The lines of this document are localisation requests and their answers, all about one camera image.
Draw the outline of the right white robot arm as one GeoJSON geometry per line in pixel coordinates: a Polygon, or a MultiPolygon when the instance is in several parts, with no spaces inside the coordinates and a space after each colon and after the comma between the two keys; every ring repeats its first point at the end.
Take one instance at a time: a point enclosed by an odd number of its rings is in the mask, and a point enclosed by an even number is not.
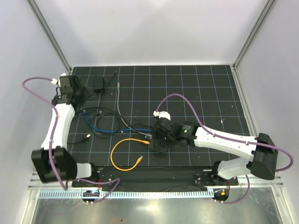
{"type": "Polygon", "coordinates": [[[149,149],[166,153],[176,145],[212,148],[237,156],[230,161],[216,161],[210,173],[216,185],[240,175],[252,174],[264,180],[274,180],[278,151],[269,135],[240,136],[216,131],[186,121],[182,125],[167,118],[156,120],[151,129],[149,149]]]}

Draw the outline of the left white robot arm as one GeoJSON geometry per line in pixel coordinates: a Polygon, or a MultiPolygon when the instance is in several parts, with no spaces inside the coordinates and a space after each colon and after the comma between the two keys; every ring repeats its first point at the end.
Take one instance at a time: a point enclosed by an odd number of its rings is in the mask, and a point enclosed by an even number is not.
{"type": "Polygon", "coordinates": [[[76,75],[63,73],[51,82],[57,86],[57,94],[50,102],[52,118],[48,133],[39,150],[34,150],[31,160],[43,183],[82,179],[93,187],[99,175],[90,163],[78,163],[67,151],[71,122],[77,109],[90,98],[91,92],[76,75]]]}

